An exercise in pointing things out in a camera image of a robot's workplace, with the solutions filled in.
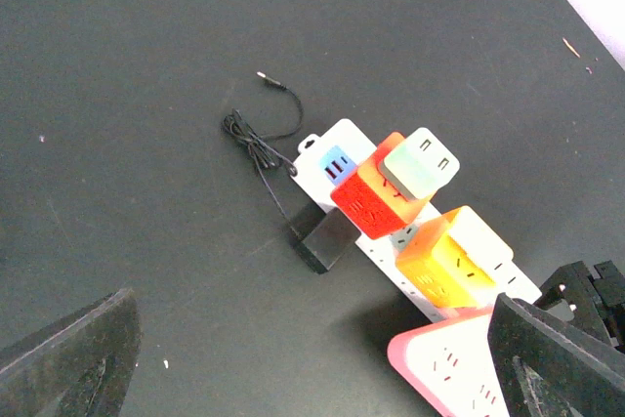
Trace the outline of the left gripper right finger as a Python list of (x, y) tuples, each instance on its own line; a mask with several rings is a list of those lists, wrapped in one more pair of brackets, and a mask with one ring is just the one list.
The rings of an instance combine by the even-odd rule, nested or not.
[(511, 416), (624, 414), (624, 354), (612, 345), (505, 294), (487, 341)]

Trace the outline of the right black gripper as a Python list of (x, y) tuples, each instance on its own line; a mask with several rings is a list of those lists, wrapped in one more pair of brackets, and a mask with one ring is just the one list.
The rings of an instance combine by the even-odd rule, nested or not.
[(538, 308), (566, 302), (569, 323), (596, 339), (624, 351), (624, 274), (612, 261), (595, 264), (597, 276), (578, 261), (557, 268), (540, 287)]

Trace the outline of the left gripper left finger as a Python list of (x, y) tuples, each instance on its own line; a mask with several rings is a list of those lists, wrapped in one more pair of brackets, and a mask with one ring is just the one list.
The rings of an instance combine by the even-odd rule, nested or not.
[(108, 294), (1, 350), (1, 414), (117, 416), (141, 348), (130, 288)]

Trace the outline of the pink triangular power strip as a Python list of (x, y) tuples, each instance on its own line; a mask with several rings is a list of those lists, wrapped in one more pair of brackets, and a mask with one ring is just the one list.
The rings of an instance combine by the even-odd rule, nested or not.
[(388, 345), (391, 366), (442, 416), (509, 414), (487, 342), (493, 308), (419, 327)]

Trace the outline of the white long power strip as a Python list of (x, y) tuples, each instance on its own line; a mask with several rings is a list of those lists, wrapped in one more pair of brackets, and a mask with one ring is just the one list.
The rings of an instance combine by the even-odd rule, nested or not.
[(474, 209), (441, 213), (432, 204), (460, 163), (429, 129), (373, 144), (344, 118), (298, 152), (293, 180), (327, 215), (307, 241), (314, 257), (336, 259), (355, 245), (432, 322), (488, 307), (500, 293), (539, 298)]

